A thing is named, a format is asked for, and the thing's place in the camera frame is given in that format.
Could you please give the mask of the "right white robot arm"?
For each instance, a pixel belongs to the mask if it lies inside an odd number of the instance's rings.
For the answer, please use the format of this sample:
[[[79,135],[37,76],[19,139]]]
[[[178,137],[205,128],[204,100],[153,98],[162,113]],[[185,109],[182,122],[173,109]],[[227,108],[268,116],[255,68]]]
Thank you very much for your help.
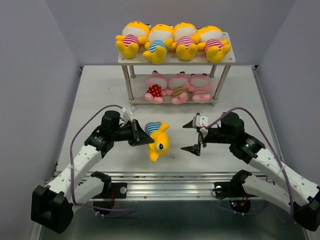
[[[196,129],[197,144],[182,147],[182,150],[200,156],[201,149],[207,144],[227,144],[237,159],[259,170],[273,183],[240,170],[229,182],[215,184],[216,198],[256,196],[282,208],[303,228],[316,231],[320,226],[319,185],[292,170],[277,157],[273,148],[267,148],[246,133],[244,121],[235,112],[229,110],[217,121],[220,125],[214,127],[206,116],[197,113],[183,126]]]

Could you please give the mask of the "pink toy yellow striped shirt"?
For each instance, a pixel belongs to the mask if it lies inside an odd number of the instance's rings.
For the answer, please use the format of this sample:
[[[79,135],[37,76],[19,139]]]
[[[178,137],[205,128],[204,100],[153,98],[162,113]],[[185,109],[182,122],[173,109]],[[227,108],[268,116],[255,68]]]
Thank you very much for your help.
[[[181,71],[169,80],[165,92],[168,96],[172,96],[172,104],[179,105],[188,100],[189,87],[189,78],[184,71]]]

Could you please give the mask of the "pink toy red polka shirt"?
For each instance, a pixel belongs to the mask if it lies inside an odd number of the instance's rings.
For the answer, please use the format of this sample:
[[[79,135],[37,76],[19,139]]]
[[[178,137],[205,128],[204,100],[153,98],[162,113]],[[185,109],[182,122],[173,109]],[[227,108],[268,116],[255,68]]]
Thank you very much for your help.
[[[148,90],[145,93],[144,98],[150,103],[161,104],[163,102],[163,96],[167,95],[165,92],[168,86],[167,78],[154,70],[145,84],[148,87]]]

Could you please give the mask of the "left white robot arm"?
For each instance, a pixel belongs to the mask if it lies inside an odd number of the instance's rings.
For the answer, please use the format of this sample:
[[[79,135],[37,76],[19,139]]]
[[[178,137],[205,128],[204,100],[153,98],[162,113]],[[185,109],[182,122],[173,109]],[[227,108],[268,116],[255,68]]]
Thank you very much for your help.
[[[128,142],[132,147],[154,143],[136,119],[120,125],[121,114],[114,110],[104,113],[101,124],[84,141],[79,153],[70,156],[70,164],[46,186],[32,192],[31,220],[58,233],[70,225],[76,200],[75,189],[83,177],[114,147],[116,142]]]

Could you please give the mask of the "yellow toy blue stripes face-down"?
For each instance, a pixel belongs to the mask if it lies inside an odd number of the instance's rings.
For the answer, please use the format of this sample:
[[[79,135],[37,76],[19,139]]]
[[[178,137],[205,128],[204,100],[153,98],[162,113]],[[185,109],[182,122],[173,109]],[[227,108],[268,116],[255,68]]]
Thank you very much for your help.
[[[161,121],[148,122],[144,131],[154,142],[148,144],[148,154],[151,162],[156,162],[170,149],[170,137],[166,130],[170,128],[168,123]]]

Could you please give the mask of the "yellow toy pink stripes face-down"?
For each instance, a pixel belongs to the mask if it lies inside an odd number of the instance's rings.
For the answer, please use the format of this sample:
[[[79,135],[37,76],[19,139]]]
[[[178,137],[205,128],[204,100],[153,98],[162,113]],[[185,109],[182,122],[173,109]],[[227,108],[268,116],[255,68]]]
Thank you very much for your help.
[[[141,45],[144,45],[151,30],[151,25],[141,21],[131,21],[115,37],[115,46],[119,53],[127,59],[134,58]]]

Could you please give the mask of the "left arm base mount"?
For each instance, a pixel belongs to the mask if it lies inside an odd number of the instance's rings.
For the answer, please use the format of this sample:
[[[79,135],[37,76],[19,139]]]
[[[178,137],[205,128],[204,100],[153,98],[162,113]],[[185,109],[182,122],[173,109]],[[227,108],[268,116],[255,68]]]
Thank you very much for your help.
[[[126,182],[112,182],[109,186],[104,186],[102,192],[95,195],[93,199],[126,199],[128,184]]]

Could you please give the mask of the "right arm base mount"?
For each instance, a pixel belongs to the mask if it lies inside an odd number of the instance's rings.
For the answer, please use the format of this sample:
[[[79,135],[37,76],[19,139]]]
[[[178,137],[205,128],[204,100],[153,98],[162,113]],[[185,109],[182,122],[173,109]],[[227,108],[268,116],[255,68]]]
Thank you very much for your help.
[[[218,199],[243,198],[247,194],[242,184],[231,181],[215,182],[213,192]]]

